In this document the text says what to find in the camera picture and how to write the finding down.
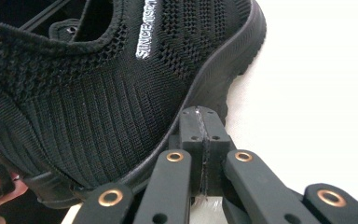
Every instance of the black rubber sole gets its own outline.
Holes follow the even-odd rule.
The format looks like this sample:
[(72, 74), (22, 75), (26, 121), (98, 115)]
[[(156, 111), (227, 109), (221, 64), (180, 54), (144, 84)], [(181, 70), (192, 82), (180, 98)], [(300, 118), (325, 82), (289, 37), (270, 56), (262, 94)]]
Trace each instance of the black rubber sole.
[(227, 93), (234, 78), (242, 75), (252, 63), (263, 45), (267, 32), (263, 12), (252, 0), (248, 21), (225, 44), (217, 49), (197, 73), (188, 94), (170, 127), (152, 154), (129, 174), (119, 180), (136, 192), (145, 186), (150, 177), (159, 153), (166, 149), (170, 135), (177, 130), (179, 112), (201, 105), (216, 111), (225, 122), (227, 116)]

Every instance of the black shoe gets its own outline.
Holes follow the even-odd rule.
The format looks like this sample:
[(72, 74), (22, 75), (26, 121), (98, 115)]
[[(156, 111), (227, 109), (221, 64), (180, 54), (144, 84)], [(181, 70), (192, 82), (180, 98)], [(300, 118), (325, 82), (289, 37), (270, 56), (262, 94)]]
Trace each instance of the black shoe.
[(255, 0), (89, 0), (75, 31), (63, 42), (0, 23), (0, 162), (50, 207), (139, 186), (183, 108), (223, 119), (266, 22)]

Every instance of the white surface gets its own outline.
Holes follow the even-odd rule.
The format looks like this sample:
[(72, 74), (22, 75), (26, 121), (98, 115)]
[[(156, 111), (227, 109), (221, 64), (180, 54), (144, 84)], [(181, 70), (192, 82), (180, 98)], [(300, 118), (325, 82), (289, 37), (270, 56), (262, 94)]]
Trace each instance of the white surface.
[[(358, 200), (358, 0), (258, 3), (268, 34), (230, 88), (228, 133), (287, 187), (328, 183)], [(225, 223), (214, 204), (192, 208), (191, 223)]]

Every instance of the printed logo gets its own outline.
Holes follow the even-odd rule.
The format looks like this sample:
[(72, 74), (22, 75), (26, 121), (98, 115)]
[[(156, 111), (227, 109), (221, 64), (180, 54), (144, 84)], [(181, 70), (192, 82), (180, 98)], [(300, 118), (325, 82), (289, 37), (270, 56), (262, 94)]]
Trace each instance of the printed logo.
[(150, 55), (156, 5), (157, 0), (145, 0), (143, 16), (144, 23), (141, 25), (138, 47), (136, 49), (136, 57), (138, 59), (147, 59)]

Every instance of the ribbed knit fabric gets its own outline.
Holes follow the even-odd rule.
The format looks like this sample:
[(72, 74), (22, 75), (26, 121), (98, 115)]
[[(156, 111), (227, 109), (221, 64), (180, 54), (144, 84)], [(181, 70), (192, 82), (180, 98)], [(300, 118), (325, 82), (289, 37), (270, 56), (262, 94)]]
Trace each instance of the ribbed knit fabric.
[[(157, 1), (151, 54), (139, 60), (145, 0), (95, 2), (76, 42), (0, 23), (0, 160), (23, 175), (51, 171), (85, 188), (126, 175), (155, 148), (203, 62), (250, 10), (247, 0)], [(91, 16), (102, 7), (105, 32), (93, 29)]]

